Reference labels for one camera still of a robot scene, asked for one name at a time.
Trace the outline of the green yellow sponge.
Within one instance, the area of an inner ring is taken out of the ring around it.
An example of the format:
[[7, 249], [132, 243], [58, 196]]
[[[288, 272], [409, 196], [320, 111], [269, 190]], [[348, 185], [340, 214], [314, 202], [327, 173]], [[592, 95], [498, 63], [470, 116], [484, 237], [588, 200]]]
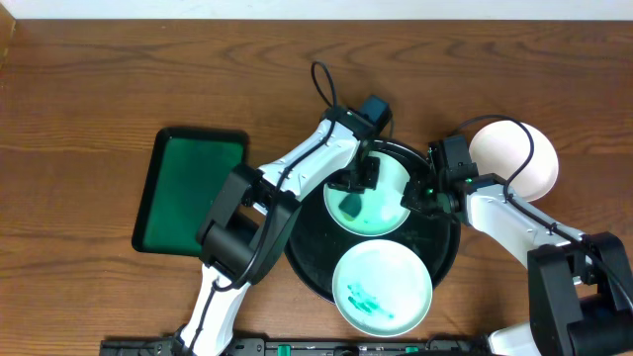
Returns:
[[362, 211], [362, 198], [360, 194], [349, 193], [338, 205], [343, 217], [348, 221], [354, 221]]

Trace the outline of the white plate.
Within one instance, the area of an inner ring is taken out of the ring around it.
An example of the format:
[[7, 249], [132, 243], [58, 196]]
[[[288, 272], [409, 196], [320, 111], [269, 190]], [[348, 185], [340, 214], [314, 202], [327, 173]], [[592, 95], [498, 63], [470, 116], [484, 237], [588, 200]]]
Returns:
[[[515, 193], [527, 202], [544, 197], [554, 187], [559, 174], [559, 159], [552, 142], [534, 127], [523, 123], [533, 143], [527, 166], [510, 182]], [[507, 180], [530, 151], [527, 134], [511, 121], [498, 121], [479, 130], [469, 151], [481, 175], [495, 173]]]

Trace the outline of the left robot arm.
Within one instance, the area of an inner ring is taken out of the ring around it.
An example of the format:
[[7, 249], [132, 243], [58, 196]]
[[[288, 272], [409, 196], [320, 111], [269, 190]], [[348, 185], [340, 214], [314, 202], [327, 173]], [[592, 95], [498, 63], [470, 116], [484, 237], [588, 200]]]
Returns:
[[316, 131], [285, 156], [229, 172], [196, 234], [202, 286], [173, 354], [219, 355], [228, 347], [245, 293], [277, 262], [302, 199], [318, 185], [352, 194], [376, 187], [379, 163], [368, 152], [391, 117], [388, 106], [331, 105]]

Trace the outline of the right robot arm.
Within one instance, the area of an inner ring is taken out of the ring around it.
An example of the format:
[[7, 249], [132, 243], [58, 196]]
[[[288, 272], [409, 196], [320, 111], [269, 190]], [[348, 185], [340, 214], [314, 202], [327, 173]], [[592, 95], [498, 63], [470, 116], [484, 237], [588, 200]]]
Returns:
[[482, 175], [465, 138], [430, 144], [404, 207], [470, 226], [527, 270], [529, 321], [492, 333], [495, 352], [616, 355], [632, 348], [632, 270], [623, 242], [586, 234], [547, 216], [495, 174]]

